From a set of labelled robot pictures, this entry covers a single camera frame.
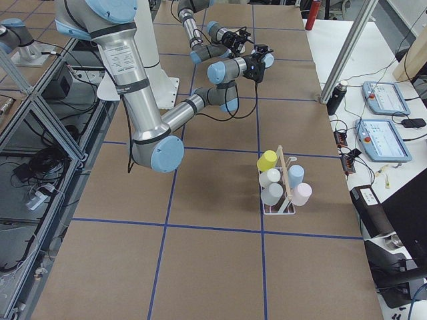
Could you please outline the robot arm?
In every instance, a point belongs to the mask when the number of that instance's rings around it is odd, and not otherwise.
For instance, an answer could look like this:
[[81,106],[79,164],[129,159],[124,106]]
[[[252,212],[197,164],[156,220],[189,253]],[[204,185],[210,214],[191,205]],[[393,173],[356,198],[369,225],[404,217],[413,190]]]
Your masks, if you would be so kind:
[[[97,44],[121,97],[129,126],[129,160],[150,169],[168,173],[178,168],[184,146],[175,131],[207,106],[218,106],[235,117],[239,107],[236,79],[245,77],[255,83],[264,78],[264,71],[274,62],[272,50],[264,44],[254,45],[249,55],[241,50],[250,40],[245,29],[231,31],[212,21],[207,26],[211,38],[205,45],[194,14],[211,6],[211,1],[180,1],[179,22],[185,29],[194,63],[211,58],[207,76],[210,88],[198,88],[186,100],[166,113],[160,113],[151,75],[142,50],[157,51],[153,22],[147,6],[137,1],[56,1],[55,23],[58,32]],[[149,36],[148,41],[137,35]]]
[[215,57],[238,57],[244,52],[245,44],[252,42],[246,27],[233,31],[216,21],[209,22],[205,29],[198,27],[194,15],[213,4],[213,1],[187,0],[177,5],[177,19],[185,29],[191,49],[189,56],[196,65]]

